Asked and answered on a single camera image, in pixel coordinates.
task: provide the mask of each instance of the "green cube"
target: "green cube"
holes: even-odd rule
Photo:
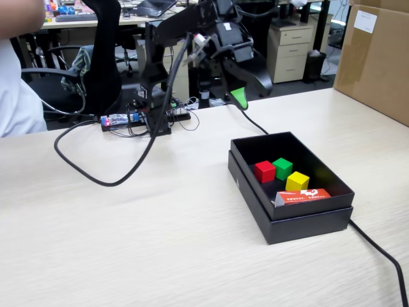
[[[275,166],[275,177],[284,181],[293,172],[293,164],[286,159],[280,158],[273,162]]]

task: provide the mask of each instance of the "black office chair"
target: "black office chair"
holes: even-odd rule
[[[122,82],[116,66],[115,45],[119,28],[121,6],[118,0],[83,0],[98,17],[98,26],[91,59],[91,68],[84,76],[86,96],[83,95],[79,74],[51,68],[23,69],[23,74],[46,74],[29,83],[30,87],[46,102],[45,111],[61,110],[72,114],[104,115],[115,113],[121,105]],[[59,54],[65,49],[81,46],[61,46],[48,50]],[[61,77],[76,84],[78,93],[65,91]]]

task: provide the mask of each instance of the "red cube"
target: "red cube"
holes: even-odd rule
[[[254,176],[262,184],[273,181],[275,178],[275,166],[268,161],[257,163],[254,166]]]

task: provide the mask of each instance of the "wooden table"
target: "wooden table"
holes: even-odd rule
[[[182,11],[184,8],[182,7],[173,7],[172,11],[178,13]],[[160,19],[166,19],[170,16],[173,16],[175,13],[171,11],[167,11],[167,13],[163,14]],[[149,17],[139,17],[132,15],[129,19],[124,19],[121,15],[120,18],[120,26],[132,26],[138,24],[144,24],[146,21],[157,20]],[[68,28],[92,28],[96,27],[98,24],[97,20],[91,21],[75,21],[75,22],[56,22],[56,19],[53,18],[52,22],[46,22],[42,30],[50,30],[50,29],[68,29]]]
[[[0,139],[0,306],[401,306],[395,268],[351,227],[267,246],[227,166],[230,140],[260,131],[232,106],[196,114],[196,131],[175,124],[115,188],[60,159],[61,131]],[[354,221],[408,281],[409,128],[333,89],[247,114],[292,131],[355,191]],[[148,141],[95,125],[60,147],[113,181]]]

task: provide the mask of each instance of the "trash bin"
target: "trash bin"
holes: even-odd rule
[[[304,77],[302,78],[305,83],[311,83],[321,79],[322,65],[326,57],[327,55],[323,52],[320,52],[319,56],[307,55]]]

